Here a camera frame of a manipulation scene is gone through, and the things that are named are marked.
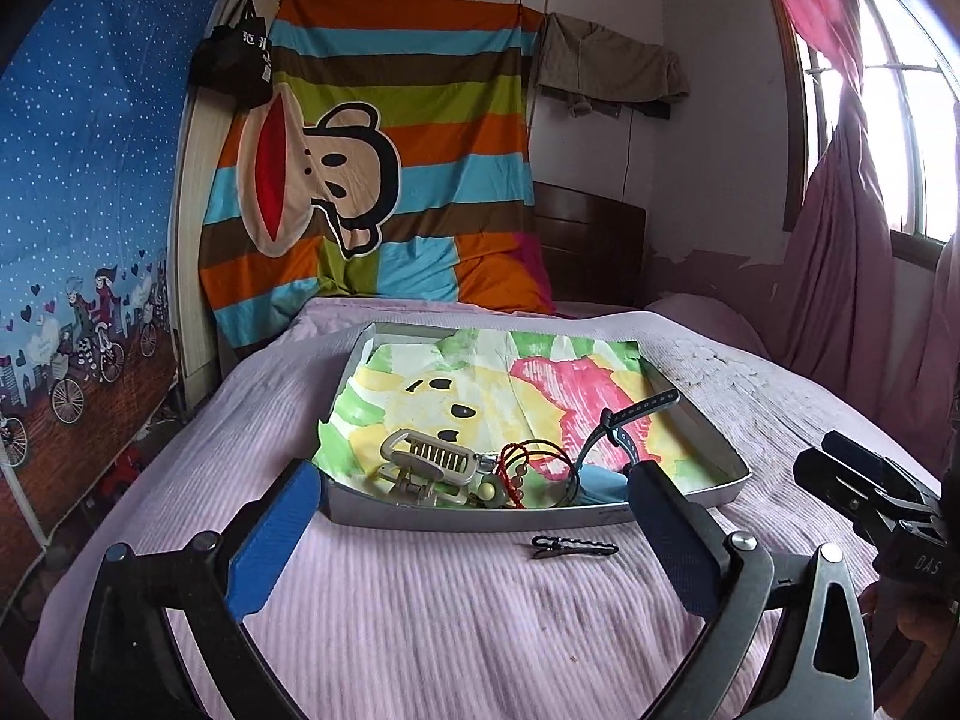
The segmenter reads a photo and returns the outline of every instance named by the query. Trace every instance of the window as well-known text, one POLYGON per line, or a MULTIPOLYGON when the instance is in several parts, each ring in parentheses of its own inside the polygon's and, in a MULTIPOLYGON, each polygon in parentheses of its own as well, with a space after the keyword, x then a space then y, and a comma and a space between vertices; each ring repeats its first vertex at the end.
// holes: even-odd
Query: window
MULTIPOLYGON (((899 1, 860 0, 860 16, 870 150, 890 228, 904 234, 895 235, 895 250, 906 247, 929 264, 930 253, 934 261, 939 254, 935 242, 956 229, 956 98, 942 58, 899 1), (908 236, 916 240, 902 240, 908 236), (917 254, 918 247, 928 255, 917 254)), ((826 57, 797 40, 812 172, 832 138, 842 84, 826 57)))

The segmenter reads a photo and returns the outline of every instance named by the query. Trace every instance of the monkey ear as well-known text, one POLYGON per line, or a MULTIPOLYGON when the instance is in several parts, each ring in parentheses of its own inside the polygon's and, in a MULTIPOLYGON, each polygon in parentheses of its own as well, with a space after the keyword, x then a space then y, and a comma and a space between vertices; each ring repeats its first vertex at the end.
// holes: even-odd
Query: monkey ear
POLYGON ((366 127, 376 129, 380 124, 380 112, 369 103, 341 103, 317 122, 316 127, 306 127, 304 133, 310 130, 336 129, 338 127, 366 127))

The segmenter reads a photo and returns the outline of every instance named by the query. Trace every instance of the striped blanket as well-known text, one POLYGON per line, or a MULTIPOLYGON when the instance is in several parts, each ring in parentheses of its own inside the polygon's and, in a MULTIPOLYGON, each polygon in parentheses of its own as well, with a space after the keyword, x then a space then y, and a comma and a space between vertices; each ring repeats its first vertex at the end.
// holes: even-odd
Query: striped blanket
POLYGON ((200 280, 241 354, 315 295, 552 313, 526 86, 541 14, 460 0, 282 0, 270 103, 240 113, 200 280))

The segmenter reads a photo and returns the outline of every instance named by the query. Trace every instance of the brown towel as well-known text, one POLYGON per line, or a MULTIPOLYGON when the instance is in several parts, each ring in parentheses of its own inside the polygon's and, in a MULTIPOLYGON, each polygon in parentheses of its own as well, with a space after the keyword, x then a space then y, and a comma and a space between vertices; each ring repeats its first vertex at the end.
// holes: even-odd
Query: brown towel
POLYGON ((676 103, 690 94, 680 57, 674 52, 559 13, 551 13, 546 20, 536 83, 568 92, 575 116, 589 113, 591 98, 610 103, 676 103))

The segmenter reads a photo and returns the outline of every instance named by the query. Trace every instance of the black bag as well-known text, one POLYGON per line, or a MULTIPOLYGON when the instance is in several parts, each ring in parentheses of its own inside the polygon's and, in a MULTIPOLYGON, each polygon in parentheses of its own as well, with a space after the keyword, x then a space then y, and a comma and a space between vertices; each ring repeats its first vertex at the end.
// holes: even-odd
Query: black bag
POLYGON ((236 98, 243 108, 270 103, 274 95, 267 23, 256 15, 253 0, 241 0, 227 23, 217 25, 190 61, 189 82, 236 98), (243 7, 235 26, 230 26, 243 7))

